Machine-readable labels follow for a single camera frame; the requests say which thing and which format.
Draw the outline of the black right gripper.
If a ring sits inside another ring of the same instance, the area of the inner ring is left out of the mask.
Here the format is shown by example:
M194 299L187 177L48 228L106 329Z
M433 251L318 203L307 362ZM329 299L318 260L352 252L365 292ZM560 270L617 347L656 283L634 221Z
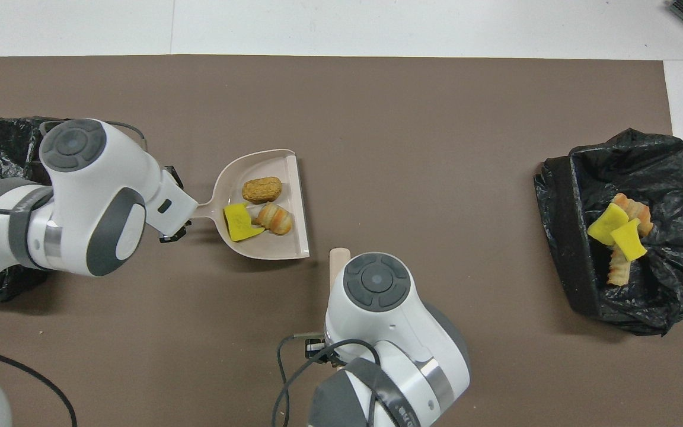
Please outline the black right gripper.
M324 351L325 348L326 342L323 337L310 337L305 339L305 357L307 359L312 359L312 357L317 356L320 352ZM314 362L317 364L325 364L330 361L330 356L325 353L322 356L319 356Z

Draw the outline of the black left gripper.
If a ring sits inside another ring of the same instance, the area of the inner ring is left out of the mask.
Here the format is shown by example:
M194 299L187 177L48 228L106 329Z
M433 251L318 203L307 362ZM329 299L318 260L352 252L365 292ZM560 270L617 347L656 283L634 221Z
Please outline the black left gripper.
M183 189L174 167L164 167L159 189L159 241L178 241L192 222L193 198Z

